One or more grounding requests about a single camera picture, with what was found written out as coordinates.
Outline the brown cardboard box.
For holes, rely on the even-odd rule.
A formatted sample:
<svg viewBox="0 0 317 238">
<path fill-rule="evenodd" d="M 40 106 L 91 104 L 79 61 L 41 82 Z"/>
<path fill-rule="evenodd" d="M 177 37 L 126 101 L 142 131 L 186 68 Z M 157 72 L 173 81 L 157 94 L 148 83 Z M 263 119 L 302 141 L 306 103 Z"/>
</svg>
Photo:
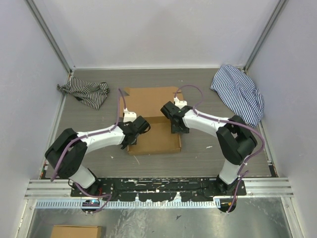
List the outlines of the brown cardboard box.
<svg viewBox="0 0 317 238">
<path fill-rule="evenodd" d="M 142 116 L 151 129 L 138 136 L 135 145 L 129 145 L 129 155 L 170 154 L 181 151 L 181 137 L 171 133 L 171 122 L 160 111 L 169 101 L 174 102 L 177 87 L 124 88 L 129 111 Z"/>
</svg>

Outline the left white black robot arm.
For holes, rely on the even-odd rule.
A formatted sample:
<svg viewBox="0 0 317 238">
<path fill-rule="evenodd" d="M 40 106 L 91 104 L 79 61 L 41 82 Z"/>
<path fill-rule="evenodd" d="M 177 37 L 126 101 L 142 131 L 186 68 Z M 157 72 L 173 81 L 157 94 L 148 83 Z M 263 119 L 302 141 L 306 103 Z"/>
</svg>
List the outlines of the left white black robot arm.
<svg viewBox="0 0 317 238">
<path fill-rule="evenodd" d="M 135 145 L 137 137 L 150 129 L 150 124 L 142 116 L 95 131 L 75 132 L 72 128 L 65 129 L 45 152 L 45 158 L 54 168 L 51 179 L 54 180 L 56 176 L 70 179 L 87 196 L 97 195 L 102 185 L 96 175 L 82 165 L 85 155 L 108 146 L 120 145 L 121 149 L 125 149 Z"/>
</svg>

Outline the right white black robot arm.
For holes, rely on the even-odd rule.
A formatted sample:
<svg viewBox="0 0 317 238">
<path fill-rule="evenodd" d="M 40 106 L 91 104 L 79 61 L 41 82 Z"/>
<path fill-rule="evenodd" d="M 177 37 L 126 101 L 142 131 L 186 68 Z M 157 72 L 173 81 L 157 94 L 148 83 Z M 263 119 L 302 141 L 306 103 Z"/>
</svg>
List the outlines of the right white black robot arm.
<svg viewBox="0 0 317 238">
<path fill-rule="evenodd" d="M 171 101 L 160 111 L 170 120 L 172 133 L 189 133 L 190 129 L 196 129 L 218 139 L 225 162 L 216 177 L 216 188 L 222 195 L 230 195 L 235 190 L 244 160 L 258 144 L 244 121 L 239 116 L 219 118 L 187 105 L 178 107 Z"/>
</svg>

